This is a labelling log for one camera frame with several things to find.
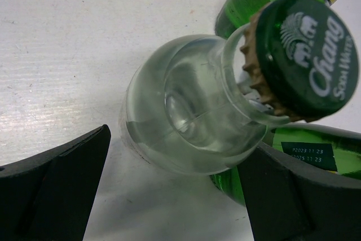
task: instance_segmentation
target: chang logo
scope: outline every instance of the chang logo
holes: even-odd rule
[[[341,53],[341,60],[338,59],[338,44],[345,38],[345,30],[333,17],[327,18],[327,30],[325,31],[324,43],[322,46],[322,56],[315,56],[313,67],[310,71],[310,84],[314,92],[320,97],[326,97],[331,93],[333,74],[336,69],[340,69],[338,87],[334,89],[333,95],[340,100],[345,99],[345,90],[349,78],[349,63],[353,42],[351,37],[347,37],[345,48]]]
[[[281,43],[286,55],[299,66],[308,68],[311,59],[312,40],[316,35],[318,22],[303,12],[291,14],[281,26]]]

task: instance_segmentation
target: bottle cap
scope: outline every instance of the bottle cap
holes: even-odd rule
[[[252,16],[243,67],[277,116],[314,121],[341,109],[358,82],[354,40],[317,0],[276,0]]]

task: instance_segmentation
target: bottle mouth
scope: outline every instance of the bottle mouth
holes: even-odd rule
[[[253,121],[265,125],[287,124],[289,117],[272,115],[272,108],[258,102],[257,91],[247,84],[248,73],[242,69],[244,55],[239,48],[245,43],[244,32],[249,26],[246,24],[237,29],[226,42],[221,58],[223,88],[230,103]]]

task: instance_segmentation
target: white surface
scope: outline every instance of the white surface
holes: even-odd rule
[[[224,0],[0,0],[0,165],[102,124],[112,142],[85,240],[253,240],[246,211],[206,177],[167,174],[122,150],[120,102],[163,43],[213,33]],[[333,8],[361,48],[359,0]],[[361,132],[361,87],[319,123]]]

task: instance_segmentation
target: elephant logo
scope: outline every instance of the elephant logo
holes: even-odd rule
[[[301,67],[309,67],[317,26],[318,22],[303,12],[287,16],[281,25],[281,43],[286,55]]]
[[[313,39],[316,34],[317,25],[318,22],[315,19],[313,19],[311,16],[306,15],[302,18],[300,31],[306,38]]]
[[[309,63],[306,61],[306,59],[311,58],[311,47],[303,42],[298,42],[296,44],[296,49],[293,53],[293,59],[294,62],[296,62],[298,65],[308,68]]]

